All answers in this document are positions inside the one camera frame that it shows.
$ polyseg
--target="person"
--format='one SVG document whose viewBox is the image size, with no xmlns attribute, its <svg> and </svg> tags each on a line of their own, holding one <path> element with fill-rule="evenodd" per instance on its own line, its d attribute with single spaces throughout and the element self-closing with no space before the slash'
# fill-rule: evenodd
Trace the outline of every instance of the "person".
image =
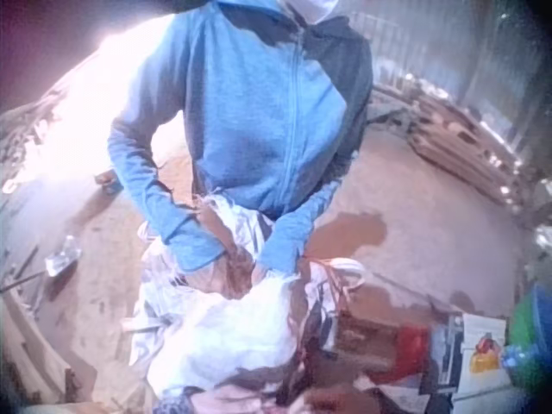
<svg viewBox="0 0 552 414">
<path fill-rule="evenodd" d="M 138 69 L 108 148 L 117 176 L 206 292 L 232 253 L 176 205 L 152 159 L 155 130 L 185 117 L 193 190 L 223 194 L 273 221 L 252 278 L 286 276 L 361 144 L 372 88 L 368 41 L 338 0 L 212 0 L 176 15 Z"/>
</svg>

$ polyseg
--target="corrugated metal wall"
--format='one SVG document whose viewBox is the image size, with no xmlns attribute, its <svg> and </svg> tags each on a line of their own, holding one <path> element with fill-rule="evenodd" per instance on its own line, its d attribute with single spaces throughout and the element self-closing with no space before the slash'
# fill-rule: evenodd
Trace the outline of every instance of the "corrugated metal wall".
<svg viewBox="0 0 552 414">
<path fill-rule="evenodd" d="M 478 109 L 523 158 L 552 153 L 546 36 L 516 0 L 342 0 L 372 43 L 376 82 L 401 88 L 407 73 Z"/>
</svg>

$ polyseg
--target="wooden board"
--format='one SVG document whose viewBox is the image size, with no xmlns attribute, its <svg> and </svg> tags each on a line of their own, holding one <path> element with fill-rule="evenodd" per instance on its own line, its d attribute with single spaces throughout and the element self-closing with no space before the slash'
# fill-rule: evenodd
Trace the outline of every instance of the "wooden board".
<svg viewBox="0 0 552 414">
<path fill-rule="evenodd" d="M 25 315 L 21 306 L 17 303 L 14 291 L 4 293 L 2 302 L 3 319 L 8 321 L 6 327 L 9 329 L 17 328 L 22 337 L 24 350 L 36 371 L 40 373 L 50 388 L 56 390 L 60 395 L 65 395 L 67 390 L 66 378 L 71 377 L 71 367 L 46 341 L 35 321 Z M 4 337 L 10 335 L 9 331 L 4 331 Z"/>
<path fill-rule="evenodd" d="M 6 304 L 0 301 L 2 318 L 2 352 L 6 359 L 15 364 L 19 380 L 25 388 L 27 397 L 34 399 L 38 395 L 44 404 L 56 404 L 62 400 L 59 390 L 52 388 L 36 370 L 25 350 L 25 338 L 11 318 Z"/>
</svg>

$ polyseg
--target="face mask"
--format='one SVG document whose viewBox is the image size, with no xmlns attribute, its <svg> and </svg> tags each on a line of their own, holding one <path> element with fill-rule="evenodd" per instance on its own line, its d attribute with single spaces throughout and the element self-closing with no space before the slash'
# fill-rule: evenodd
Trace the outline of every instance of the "face mask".
<svg viewBox="0 0 552 414">
<path fill-rule="evenodd" d="M 339 0 L 282 0 L 292 6 L 309 24 L 317 24 L 327 17 Z"/>
</svg>

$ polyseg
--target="sleeve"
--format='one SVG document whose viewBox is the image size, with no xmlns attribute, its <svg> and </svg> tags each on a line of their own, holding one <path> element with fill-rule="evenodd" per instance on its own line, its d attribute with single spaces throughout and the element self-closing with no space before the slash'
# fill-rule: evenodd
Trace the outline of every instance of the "sleeve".
<svg viewBox="0 0 552 414">
<path fill-rule="evenodd" d="M 354 114 L 346 139 L 338 148 L 326 169 L 317 190 L 297 209 L 284 214 L 273 227 L 273 232 L 260 252 L 258 262 L 282 273 L 295 273 L 298 259 L 314 229 L 314 222 L 329 207 L 337 188 L 356 158 L 367 124 L 369 91 Z"/>
<path fill-rule="evenodd" d="M 117 176 L 185 272 L 224 253 L 190 208 L 177 206 L 161 183 L 151 140 L 155 130 L 184 108 L 192 13 L 175 16 L 163 41 L 139 68 L 126 107 L 113 122 L 108 150 Z"/>
</svg>

